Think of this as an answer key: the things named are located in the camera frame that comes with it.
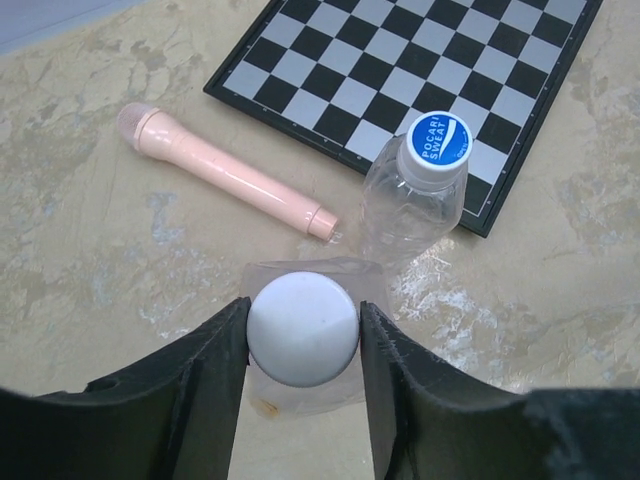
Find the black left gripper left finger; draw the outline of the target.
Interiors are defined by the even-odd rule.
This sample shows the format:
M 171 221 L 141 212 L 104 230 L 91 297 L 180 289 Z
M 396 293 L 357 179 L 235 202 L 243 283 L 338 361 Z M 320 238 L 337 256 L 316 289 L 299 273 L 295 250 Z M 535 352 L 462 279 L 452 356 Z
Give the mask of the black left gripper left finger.
M 247 298 L 80 393 L 1 392 L 4 479 L 225 479 L 248 365 Z

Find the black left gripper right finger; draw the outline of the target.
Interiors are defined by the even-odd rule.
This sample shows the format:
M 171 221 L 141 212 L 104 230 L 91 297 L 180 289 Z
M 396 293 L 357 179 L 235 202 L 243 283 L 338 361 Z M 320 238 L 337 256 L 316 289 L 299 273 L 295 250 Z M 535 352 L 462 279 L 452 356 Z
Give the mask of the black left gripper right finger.
M 639 391 L 486 384 L 360 306 L 378 479 L 636 479 Z

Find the clear plastic bottle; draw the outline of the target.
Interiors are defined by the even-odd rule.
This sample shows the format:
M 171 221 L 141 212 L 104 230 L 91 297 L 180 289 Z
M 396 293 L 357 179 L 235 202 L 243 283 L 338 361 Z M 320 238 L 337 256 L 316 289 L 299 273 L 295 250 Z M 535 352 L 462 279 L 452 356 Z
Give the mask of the clear plastic bottle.
M 360 305 L 391 312 L 381 265 L 353 257 L 249 263 L 248 398 L 269 420 L 363 402 Z
M 400 171 L 406 137 L 392 138 L 373 162 L 364 182 L 360 252 L 386 270 L 401 267 L 436 244 L 459 223 L 467 166 L 447 186 L 418 188 Z

